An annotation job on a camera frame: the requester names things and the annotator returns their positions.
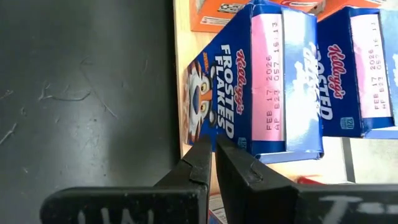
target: pink label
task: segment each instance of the pink label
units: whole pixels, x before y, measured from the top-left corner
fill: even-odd
[[[280,14],[251,19],[252,140],[284,140],[283,36]]]
[[[351,18],[362,118],[391,116],[383,47],[377,15]]]

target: wooden surface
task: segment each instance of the wooden surface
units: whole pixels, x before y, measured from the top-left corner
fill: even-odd
[[[188,64],[206,47],[215,34],[204,32],[191,32],[189,24],[189,0],[174,1],[175,36],[176,36],[176,57],[178,75],[178,112],[181,117],[181,95],[183,71]],[[284,176],[295,180],[300,175],[324,175],[332,179],[346,180],[345,165],[341,150],[341,140],[328,138],[324,140],[325,157],[320,161],[298,161],[286,162],[283,164],[271,164],[269,167]],[[190,146],[181,142],[181,155],[183,156],[190,149]],[[215,157],[213,156],[211,172],[211,193],[219,192]]]

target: orange box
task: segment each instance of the orange box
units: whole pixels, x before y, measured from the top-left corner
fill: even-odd
[[[318,21],[339,11],[344,6],[380,7],[386,0],[326,0],[325,9],[318,14]]]
[[[308,12],[323,0],[272,1]],[[248,2],[249,0],[190,0],[191,30],[219,32]]]

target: black plastic jaw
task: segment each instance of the black plastic jaw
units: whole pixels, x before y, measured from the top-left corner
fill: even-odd
[[[201,138],[153,187],[77,187],[49,196],[43,224],[206,223],[211,141]]]
[[[228,224],[398,222],[398,185],[296,184],[223,136],[216,165]]]

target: kellogg's logo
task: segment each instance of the kellogg's logo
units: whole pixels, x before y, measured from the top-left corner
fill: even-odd
[[[328,58],[330,58],[331,75],[328,76],[328,87],[333,90],[333,96],[337,99],[343,99],[346,92],[341,86],[341,75],[345,74],[347,70],[343,60],[346,55],[343,54],[337,44],[328,47]]]
[[[246,61],[244,60],[243,50],[240,49],[236,52],[236,68],[238,69],[238,83],[234,87],[234,100],[236,103],[236,112],[242,115],[244,110],[243,105],[243,86],[246,85]]]

